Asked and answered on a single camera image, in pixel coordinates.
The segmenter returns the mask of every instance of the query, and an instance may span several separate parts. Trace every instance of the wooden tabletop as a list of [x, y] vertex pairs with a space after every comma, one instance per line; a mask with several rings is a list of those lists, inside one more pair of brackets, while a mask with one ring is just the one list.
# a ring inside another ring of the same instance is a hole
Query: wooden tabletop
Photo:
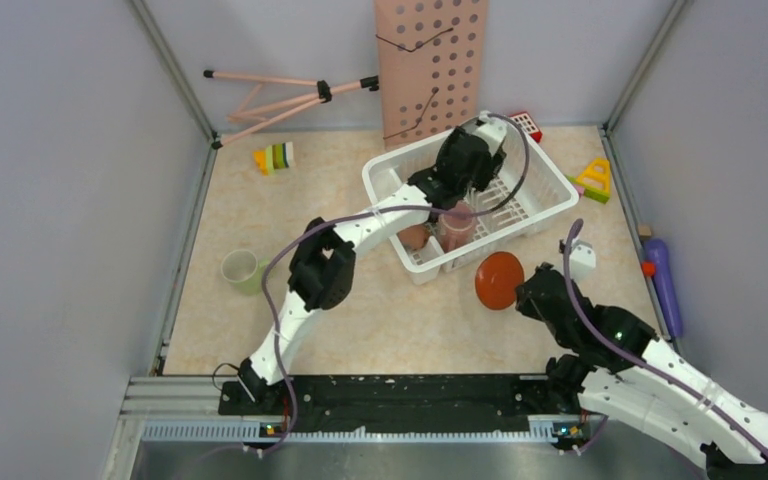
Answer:
[[[604, 150], [596, 127], [548, 127], [541, 146], [566, 174], [576, 175]], [[292, 141], [296, 166], [265, 177], [254, 150]], [[245, 296], [223, 280], [231, 250], [268, 258], [308, 222], [369, 206], [361, 168], [384, 153], [380, 131], [256, 134], [223, 147], [216, 158], [164, 373], [209, 374], [220, 362], [239, 364], [263, 341], [272, 319], [263, 295]], [[657, 321], [619, 199], [587, 198], [545, 231], [504, 246], [526, 270], [560, 264], [558, 240], [576, 218], [597, 267], [580, 287], [594, 303], [618, 305], [656, 329]], [[289, 257], [270, 277], [278, 307]], [[414, 285], [393, 246], [382, 243], [356, 266], [349, 297], [318, 320], [290, 368], [296, 374], [536, 373], [564, 351], [546, 327], [513, 308], [490, 311], [478, 301], [478, 263]]]

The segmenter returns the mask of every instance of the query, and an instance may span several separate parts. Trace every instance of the yellow cup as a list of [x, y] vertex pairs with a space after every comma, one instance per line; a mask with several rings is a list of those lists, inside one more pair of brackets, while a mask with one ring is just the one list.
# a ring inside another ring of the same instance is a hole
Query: yellow cup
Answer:
[[246, 249], [234, 250], [222, 259], [220, 273], [232, 287], [246, 295], [260, 293], [260, 280], [269, 259], [258, 261], [257, 255]]

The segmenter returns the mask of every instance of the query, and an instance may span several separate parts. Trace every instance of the white wall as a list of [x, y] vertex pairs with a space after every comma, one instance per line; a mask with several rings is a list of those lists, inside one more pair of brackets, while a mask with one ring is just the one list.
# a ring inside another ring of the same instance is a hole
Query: white wall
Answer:
[[690, 360], [768, 411], [768, 2], [695, 2], [618, 131]]
[[[207, 80], [205, 68], [325, 79], [332, 85], [378, 71], [373, 0], [147, 3], [220, 130], [236, 128], [225, 116], [253, 85]], [[603, 122], [671, 3], [490, 1], [479, 105], [511, 113], [527, 108], [542, 124]], [[264, 102], [307, 92], [270, 88], [261, 93]], [[378, 94], [363, 91], [341, 95], [277, 128], [380, 124]]]
[[0, 479], [100, 475], [205, 145], [124, 1], [0, 0]]

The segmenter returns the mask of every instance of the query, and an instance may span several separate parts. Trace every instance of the purple plastic bowling pin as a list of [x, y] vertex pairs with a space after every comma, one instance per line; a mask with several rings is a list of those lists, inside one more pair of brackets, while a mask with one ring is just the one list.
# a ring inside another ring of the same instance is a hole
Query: purple plastic bowling pin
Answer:
[[655, 264], [655, 276], [652, 281], [655, 283], [655, 291], [658, 293], [667, 331], [672, 337], [681, 337], [684, 335], [684, 324], [681, 321], [673, 276], [670, 273], [670, 253], [667, 250], [667, 244], [660, 238], [653, 238], [643, 245], [643, 250], [646, 252], [646, 260]]

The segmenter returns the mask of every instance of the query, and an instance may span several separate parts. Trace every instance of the dish rack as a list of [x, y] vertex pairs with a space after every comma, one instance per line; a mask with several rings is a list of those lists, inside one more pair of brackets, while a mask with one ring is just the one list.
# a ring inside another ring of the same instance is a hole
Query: dish rack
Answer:
[[[363, 167], [363, 185], [372, 204], [393, 194], [414, 172], [430, 167], [451, 130], [373, 158]], [[533, 235], [546, 229], [552, 217], [578, 203], [578, 193], [552, 163], [546, 152], [530, 136], [531, 162], [525, 183], [516, 196], [497, 212], [478, 217], [472, 239], [465, 245], [444, 252], [437, 232], [421, 250], [407, 251], [393, 235], [390, 242], [416, 285], [437, 278], [442, 270], [450, 272], [499, 250], [506, 241]], [[490, 185], [483, 192], [470, 192], [464, 198], [473, 211], [492, 208], [504, 199], [522, 175], [525, 150], [519, 133], [508, 125], [503, 148], [507, 158]]]

